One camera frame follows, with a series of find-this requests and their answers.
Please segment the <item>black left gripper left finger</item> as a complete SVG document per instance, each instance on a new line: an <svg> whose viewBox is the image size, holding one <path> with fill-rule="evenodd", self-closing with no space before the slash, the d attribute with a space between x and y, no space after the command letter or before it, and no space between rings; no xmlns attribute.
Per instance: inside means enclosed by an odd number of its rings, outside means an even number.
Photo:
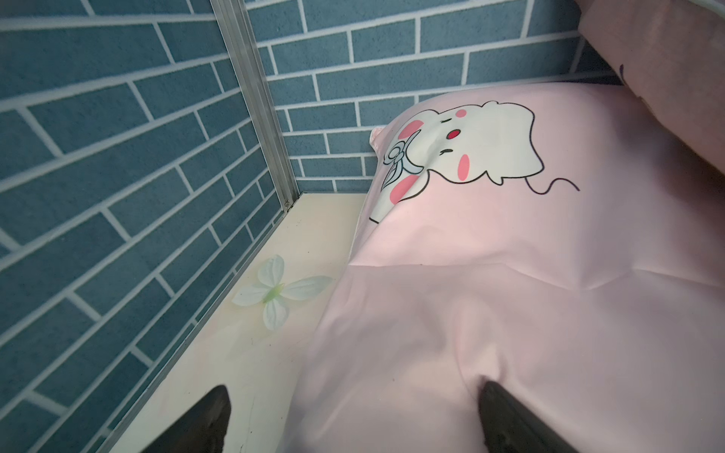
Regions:
<svg viewBox="0 0 725 453"><path fill-rule="evenodd" d="M222 453L230 415L228 389L225 385L217 385L143 453Z"/></svg>

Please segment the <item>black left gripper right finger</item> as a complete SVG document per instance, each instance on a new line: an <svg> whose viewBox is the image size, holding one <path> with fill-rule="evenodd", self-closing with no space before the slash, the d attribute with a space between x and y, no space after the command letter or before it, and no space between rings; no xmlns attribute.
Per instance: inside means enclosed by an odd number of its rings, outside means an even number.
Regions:
<svg viewBox="0 0 725 453"><path fill-rule="evenodd" d="M572 445L496 381L487 381L483 385L478 408L488 452L576 452Z"/></svg>

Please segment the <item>salmon pink feather pillow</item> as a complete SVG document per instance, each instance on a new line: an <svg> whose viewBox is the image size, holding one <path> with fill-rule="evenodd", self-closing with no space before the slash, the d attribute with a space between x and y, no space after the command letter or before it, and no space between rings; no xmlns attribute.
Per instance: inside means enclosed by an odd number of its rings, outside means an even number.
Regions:
<svg viewBox="0 0 725 453"><path fill-rule="evenodd" d="M724 4L581 1L579 32L655 118L724 168Z"/></svg>

